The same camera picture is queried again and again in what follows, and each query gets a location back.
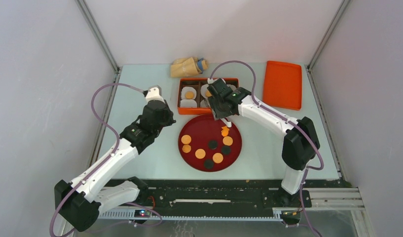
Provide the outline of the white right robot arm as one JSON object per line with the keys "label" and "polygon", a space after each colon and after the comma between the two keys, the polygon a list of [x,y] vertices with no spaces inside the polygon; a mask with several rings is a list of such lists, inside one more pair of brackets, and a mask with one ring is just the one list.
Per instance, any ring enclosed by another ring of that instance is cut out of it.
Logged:
{"label": "white right robot arm", "polygon": [[251,119],[283,138],[282,159],[286,171],[279,200],[284,206],[294,205],[306,168],[320,148],[313,121],[296,119],[261,103],[250,91],[230,88],[224,79],[208,79],[209,105],[215,119],[242,116]]}

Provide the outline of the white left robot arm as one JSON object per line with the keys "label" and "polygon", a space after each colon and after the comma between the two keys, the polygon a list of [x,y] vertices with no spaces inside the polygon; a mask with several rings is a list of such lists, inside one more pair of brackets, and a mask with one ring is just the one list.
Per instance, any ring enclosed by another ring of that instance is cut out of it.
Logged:
{"label": "white left robot arm", "polygon": [[55,209],[75,231],[89,229],[100,214],[120,204],[143,205],[148,192],[145,184],[133,177],[104,189],[105,184],[129,161],[154,143],[164,127],[175,123],[167,102],[150,100],[143,113],[116,135],[115,144],[104,157],[70,182],[60,180],[54,187]]}

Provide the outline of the orange cookie box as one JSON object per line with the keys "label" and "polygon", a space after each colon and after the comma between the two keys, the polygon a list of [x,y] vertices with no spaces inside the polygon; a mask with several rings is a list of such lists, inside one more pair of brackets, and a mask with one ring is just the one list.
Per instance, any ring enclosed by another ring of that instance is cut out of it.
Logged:
{"label": "orange cookie box", "polygon": [[[177,107],[178,107],[178,113],[180,115],[203,115],[203,114],[211,114],[211,108],[210,104],[208,108],[201,108],[200,107],[200,101],[201,100],[206,100],[202,97],[200,94],[200,89],[201,86],[207,83],[207,78],[182,78],[179,83],[179,89],[178,89],[178,102],[177,102]],[[197,108],[180,108],[180,101],[181,101],[181,90],[185,86],[191,86],[194,87],[197,91],[197,96],[195,98],[195,101],[197,102]]]}

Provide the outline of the orange fish shaped cookie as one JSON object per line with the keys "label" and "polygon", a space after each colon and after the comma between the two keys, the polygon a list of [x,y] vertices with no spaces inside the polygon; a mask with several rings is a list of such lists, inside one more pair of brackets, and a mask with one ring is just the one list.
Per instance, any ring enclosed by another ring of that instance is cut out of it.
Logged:
{"label": "orange fish shaped cookie", "polygon": [[228,136],[228,135],[229,135],[229,131],[230,131],[229,127],[223,126],[223,127],[221,128],[221,135],[222,135],[222,137]]}

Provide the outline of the dark red round plate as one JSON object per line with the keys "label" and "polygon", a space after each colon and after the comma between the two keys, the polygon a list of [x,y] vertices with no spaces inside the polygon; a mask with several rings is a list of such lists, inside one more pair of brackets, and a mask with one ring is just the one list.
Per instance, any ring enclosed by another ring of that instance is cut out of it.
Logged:
{"label": "dark red round plate", "polygon": [[217,172],[229,168],[241,154],[242,135],[236,124],[225,126],[211,114],[190,119],[178,136],[178,150],[192,168]]}

